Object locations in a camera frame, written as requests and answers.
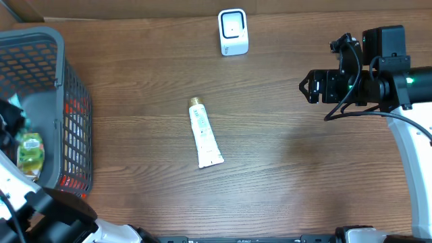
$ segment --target gray basket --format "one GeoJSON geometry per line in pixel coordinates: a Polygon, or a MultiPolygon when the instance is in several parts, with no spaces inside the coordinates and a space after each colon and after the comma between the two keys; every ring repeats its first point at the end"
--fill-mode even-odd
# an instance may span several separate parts
{"type": "Polygon", "coordinates": [[[37,183],[86,196],[92,188],[92,105],[56,30],[0,32],[0,99],[14,94],[44,142],[37,183]]]}

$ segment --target green led indicator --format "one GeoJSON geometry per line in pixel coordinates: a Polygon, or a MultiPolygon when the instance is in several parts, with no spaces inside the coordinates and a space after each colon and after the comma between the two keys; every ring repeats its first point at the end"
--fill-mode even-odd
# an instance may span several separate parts
{"type": "Polygon", "coordinates": [[[412,84],[414,82],[413,78],[406,78],[406,83],[407,84],[412,84]]]}

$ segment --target wooden table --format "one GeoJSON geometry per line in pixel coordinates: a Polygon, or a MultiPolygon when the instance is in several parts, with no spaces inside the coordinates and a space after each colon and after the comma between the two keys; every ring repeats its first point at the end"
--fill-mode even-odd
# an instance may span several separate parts
{"type": "Polygon", "coordinates": [[[62,33],[93,98],[88,202],[155,235],[299,236],[351,224],[409,234],[385,120],[324,122],[333,105],[308,104],[298,90],[309,70],[337,68],[329,41],[396,24],[412,65],[432,65],[431,10],[248,16],[249,52],[237,57],[221,56],[216,17],[44,24],[62,33]],[[205,100],[221,165],[198,168],[194,96],[205,100]]]}

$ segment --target cardboard wall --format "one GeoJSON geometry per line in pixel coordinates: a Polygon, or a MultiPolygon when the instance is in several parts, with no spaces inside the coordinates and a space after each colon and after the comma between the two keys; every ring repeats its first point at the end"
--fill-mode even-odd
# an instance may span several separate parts
{"type": "Polygon", "coordinates": [[[14,17],[0,4],[0,31],[9,30],[12,24],[17,23],[14,17]]]}
{"type": "Polygon", "coordinates": [[[373,11],[427,9],[430,0],[6,0],[24,19],[128,19],[216,16],[240,7],[247,14],[312,11],[373,11]]]}

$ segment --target gold cap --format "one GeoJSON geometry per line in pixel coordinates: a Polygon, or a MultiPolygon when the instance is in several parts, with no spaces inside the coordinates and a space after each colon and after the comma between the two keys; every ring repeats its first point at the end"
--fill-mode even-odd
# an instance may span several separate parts
{"type": "Polygon", "coordinates": [[[197,104],[202,104],[202,103],[203,103],[203,100],[200,97],[191,98],[188,102],[189,107],[192,107],[192,106],[197,105],[197,104]]]}

